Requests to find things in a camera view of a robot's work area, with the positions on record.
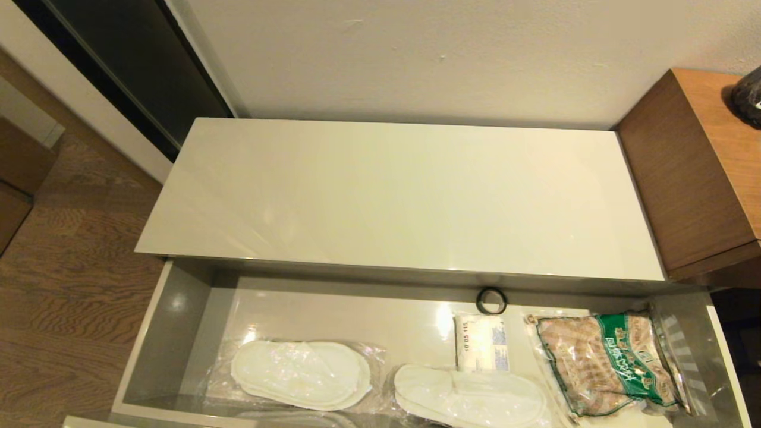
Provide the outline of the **floral tissue pack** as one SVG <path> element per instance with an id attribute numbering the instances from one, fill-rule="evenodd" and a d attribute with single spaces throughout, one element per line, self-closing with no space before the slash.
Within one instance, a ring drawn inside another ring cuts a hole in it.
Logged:
<path id="1" fill-rule="evenodd" d="M 454 316 L 459 372 L 508 372 L 510 360 L 505 324 L 497 315 Z"/>

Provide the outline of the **white slippers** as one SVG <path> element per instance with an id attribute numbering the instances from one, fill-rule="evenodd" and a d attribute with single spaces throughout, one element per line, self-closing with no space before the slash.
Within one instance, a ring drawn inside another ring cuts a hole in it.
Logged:
<path id="1" fill-rule="evenodd" d="M 403 364 L 388 388 L 399 413 L 448 428 L 564 428 L 546 388 L 512 372 Z"/>
<path id="2" fill-rule="evenodd" d="M 199 386 L 204 406 L 372 414 L 388 408 L 386 350 L 347 339 L 226 339 Z"/>

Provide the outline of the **glossy white drawer cabinet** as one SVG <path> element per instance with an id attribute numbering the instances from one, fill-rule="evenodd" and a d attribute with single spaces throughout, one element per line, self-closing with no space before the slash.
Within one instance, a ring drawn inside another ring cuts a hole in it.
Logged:
<path id="1" fill-rule="evenodd" d="M 664 280 L 619 139 L 592 130 L 198 118 L 136 252 Z"/>

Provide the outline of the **black tape roll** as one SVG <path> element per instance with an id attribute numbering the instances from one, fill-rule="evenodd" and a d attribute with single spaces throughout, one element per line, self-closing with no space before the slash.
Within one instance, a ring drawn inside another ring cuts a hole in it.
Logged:
<path id="1" fill-rule="evenodd" d="M 505 293 L 497 287 L 484 287 L 476 298 L 476 308 L 484 315 L 501 315 L 508 304 Z"/>

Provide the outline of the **green snack bag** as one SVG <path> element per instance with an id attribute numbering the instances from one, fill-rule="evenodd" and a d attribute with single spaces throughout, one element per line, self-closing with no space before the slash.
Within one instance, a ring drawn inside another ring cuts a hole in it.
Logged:
<path id="1" fill-rule="evenodd" d="M 544 377 L 570 420 L 690 408 L 649 312 L 534 311 L 523 319 Z"/>

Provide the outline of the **dark sliding door panel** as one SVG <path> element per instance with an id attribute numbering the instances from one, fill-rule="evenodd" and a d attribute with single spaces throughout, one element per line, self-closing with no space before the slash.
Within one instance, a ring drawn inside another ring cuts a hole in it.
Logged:
<path id="1" fill-rule="evenodd" d="M 12 0 L 174 162 L 195 119 L 232 118 L 166 0 Z"/>

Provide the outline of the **brown wooden side cabinet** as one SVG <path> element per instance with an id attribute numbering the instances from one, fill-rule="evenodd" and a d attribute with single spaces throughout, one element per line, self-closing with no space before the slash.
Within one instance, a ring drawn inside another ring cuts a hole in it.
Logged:
<path id="1" fill-rule="evenodd" d="M 672 68 L 616 126 L 666 278 L 761 289 L 761 129 L 740 76 Z"/>

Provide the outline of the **brown wooden furniture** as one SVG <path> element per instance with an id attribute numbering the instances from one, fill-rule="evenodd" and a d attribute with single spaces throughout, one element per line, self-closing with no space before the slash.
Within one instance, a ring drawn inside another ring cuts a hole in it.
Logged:
<path id="1" fill-rule="evenodd" d="M 0 256 L 33 208 L 65 127 L 0 77 Z"/>

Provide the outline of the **dark round object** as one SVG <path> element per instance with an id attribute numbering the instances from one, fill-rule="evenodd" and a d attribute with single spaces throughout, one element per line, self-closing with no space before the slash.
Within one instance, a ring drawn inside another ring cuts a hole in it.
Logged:
<path id="1" fill-rule="evenodd" d="M 734 84 L 730 101 L 742 122 L 761 130 L 761 65 Z"/>

